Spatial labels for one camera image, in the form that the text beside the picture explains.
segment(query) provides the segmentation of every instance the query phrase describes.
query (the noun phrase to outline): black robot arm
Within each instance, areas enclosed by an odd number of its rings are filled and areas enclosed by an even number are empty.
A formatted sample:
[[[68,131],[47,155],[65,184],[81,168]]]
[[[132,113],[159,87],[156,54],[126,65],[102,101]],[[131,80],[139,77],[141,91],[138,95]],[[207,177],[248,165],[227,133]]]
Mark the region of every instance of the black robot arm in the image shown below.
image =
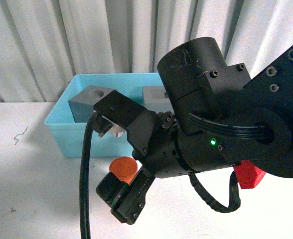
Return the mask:
[[[173,49],[157,68],[174,114],[156,114],[117,91],[94,105],[100,118],[127,131],[133,158],[143,165],[130,185],[109,173],[97,187],[120,222],[136,221],[155,177],[189,175],[200,196],[220,212],[240,206],[235,174],[226,208],[216,206],[195,173],[250,160],[268,173],[293,178],[293,46],[252,80],[244,63],[227,66],[209,37]]]

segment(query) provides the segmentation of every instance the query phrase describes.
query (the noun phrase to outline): black cable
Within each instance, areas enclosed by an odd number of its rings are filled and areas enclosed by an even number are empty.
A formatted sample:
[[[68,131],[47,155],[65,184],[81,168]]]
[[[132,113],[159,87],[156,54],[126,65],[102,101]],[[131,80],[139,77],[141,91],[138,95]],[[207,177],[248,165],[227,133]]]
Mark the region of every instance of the black cable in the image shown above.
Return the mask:
[[[83,138],[80,179],[79,179],[79,204],[80,204],[80,231],[82,239],[90,239],[90,220],[89,220],[89,162],[90,148],[93,127],[98,114],[94,112],[87,123]]]
[[[209,192],[203,187],[200,181],[198,181],[194,173],[189,174],[189,177],[191,184],[197,194],[206,202],[207,205],[211,207],[211,209],[220,213],[231,213],[239,209],[239,207],[241,206],[241,199],[237,185],[238,181],[234,171],[230,176],[230,196],[228,207],[225,207],[224,205],[220,204],[215,198],[213,198],[213,196],[209,194]]]
[[[215,134],[220,137],[235,137],[235,138],[251,138],[251,139],[267,139],[269,129],[263,125],[256,126],[235,126],[227,125],[208,119],[201,118],[194,113],[189,114],[189,122],[197,126],[201,131]]]

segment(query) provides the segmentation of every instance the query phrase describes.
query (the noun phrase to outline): gray cube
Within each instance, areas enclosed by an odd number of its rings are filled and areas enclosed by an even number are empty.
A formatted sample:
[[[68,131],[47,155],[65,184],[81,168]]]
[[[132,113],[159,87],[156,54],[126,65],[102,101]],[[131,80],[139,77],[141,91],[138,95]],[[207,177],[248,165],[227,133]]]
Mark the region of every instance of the gray cube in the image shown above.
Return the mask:
[[[174,113],[164,86],[144,86],[143,100],[149,111],[155,111],[156,113],[170,111]]]
[[[75,123],[86,123],[93,113],[93,105],[115,89],[88,86],[69,100],[69,106]]]

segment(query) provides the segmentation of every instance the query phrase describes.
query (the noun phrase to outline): red object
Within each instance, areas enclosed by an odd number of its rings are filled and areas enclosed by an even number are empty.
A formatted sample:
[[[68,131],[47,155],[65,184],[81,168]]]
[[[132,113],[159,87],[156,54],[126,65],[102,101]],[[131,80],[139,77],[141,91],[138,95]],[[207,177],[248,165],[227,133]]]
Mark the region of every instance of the red object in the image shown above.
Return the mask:
[[[248,160],[242,161],[241,165],[233,168],[241,189],[255,188],[266,174]]]

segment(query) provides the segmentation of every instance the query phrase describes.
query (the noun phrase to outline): green led light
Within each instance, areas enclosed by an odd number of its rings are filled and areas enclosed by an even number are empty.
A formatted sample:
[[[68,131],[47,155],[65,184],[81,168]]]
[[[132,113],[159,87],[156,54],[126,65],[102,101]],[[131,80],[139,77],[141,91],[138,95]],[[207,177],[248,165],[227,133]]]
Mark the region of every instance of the green led light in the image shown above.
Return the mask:
[[[216,145],[216,138],[211,139],[211,145],[213,145],[213,146]]]

